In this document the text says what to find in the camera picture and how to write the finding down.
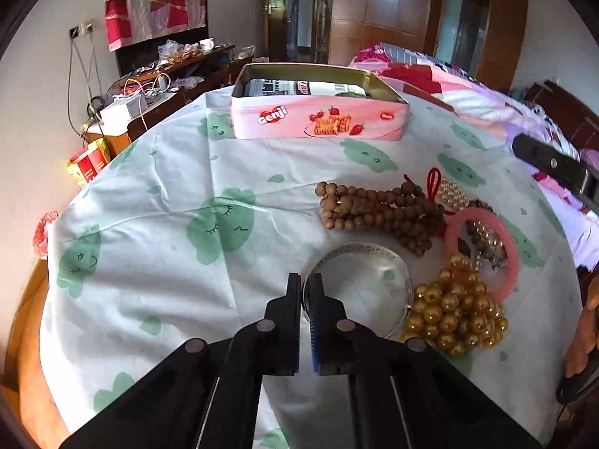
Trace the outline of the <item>person's right hand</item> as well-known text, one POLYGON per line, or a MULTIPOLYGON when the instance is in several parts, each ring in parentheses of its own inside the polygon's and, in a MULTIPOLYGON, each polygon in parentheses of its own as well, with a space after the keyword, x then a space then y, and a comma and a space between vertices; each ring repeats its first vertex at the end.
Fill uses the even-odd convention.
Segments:
POLYGON ((587 302, 566 355, 566 378, 582 373, 588 364, 590 353, 598 346, 598 303, 598 277, 595 277, 589 285, 587 302))

